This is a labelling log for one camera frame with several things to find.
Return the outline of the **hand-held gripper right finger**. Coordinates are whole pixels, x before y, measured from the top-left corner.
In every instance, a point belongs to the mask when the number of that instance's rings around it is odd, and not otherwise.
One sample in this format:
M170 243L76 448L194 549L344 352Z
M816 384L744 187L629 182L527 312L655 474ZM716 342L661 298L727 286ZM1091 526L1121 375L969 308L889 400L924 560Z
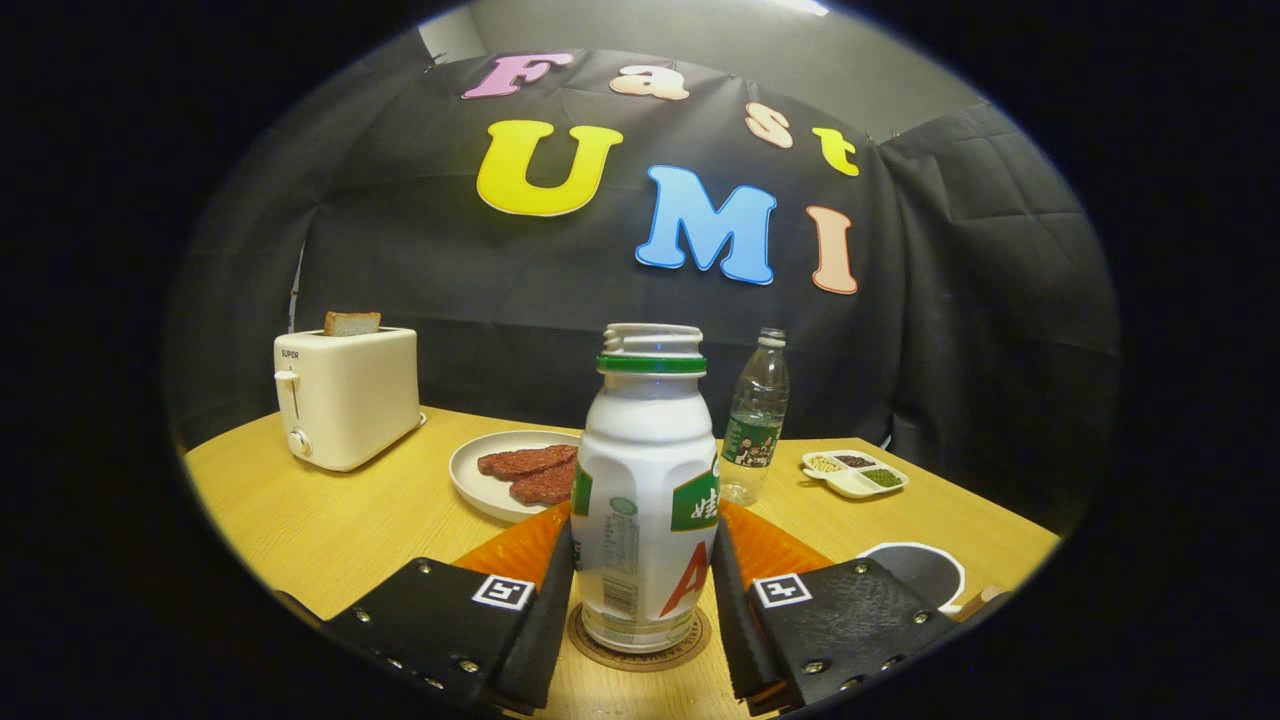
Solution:
M733 696L753 716L817 712L908 667L956 623L873 559L832 562L736 503L710 552Z

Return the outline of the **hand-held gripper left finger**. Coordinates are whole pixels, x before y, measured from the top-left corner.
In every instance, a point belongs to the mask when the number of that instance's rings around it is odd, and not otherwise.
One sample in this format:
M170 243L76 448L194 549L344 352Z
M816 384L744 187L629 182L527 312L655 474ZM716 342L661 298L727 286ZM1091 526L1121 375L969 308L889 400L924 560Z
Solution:
M324 626L448 705L530 715L548 702L572 580L557 503L453 562L408 561Z

